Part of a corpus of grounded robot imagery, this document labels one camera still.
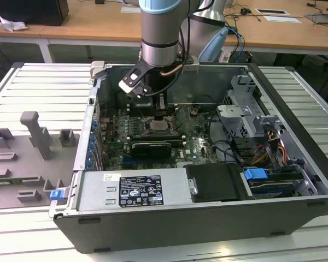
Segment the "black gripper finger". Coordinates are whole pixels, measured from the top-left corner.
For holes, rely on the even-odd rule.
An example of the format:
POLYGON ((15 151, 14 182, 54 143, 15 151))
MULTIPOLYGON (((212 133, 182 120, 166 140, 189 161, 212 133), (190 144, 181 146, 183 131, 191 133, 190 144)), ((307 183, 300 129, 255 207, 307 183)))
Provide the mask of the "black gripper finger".
POLYGON ((163 120, 163 117, 167 115, 167 95, 160 93, 155 98, 155 114, 154 119, 156 121, 163 120))

